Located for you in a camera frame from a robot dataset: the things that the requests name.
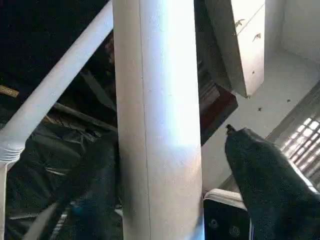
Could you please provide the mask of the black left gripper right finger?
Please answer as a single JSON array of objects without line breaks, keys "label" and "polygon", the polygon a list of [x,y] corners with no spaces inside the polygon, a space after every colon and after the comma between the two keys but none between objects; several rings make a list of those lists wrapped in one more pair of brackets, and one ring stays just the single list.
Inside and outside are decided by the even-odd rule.
[{"label": "black left gripper right finger", "polygon": [[271,142],[226,126],[225,155],[257,240],[318,240],[320,193]]}]

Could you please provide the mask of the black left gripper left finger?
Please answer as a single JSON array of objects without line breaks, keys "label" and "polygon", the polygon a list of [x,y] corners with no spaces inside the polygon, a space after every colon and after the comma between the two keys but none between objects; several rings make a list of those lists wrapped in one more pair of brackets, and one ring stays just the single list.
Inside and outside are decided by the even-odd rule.
[{"label": "black left gripper left finger", "polygon": [[123,239],[116,213],[118,174],[118,135],[108,133],[91,144],[68,172],[24,239]]}]

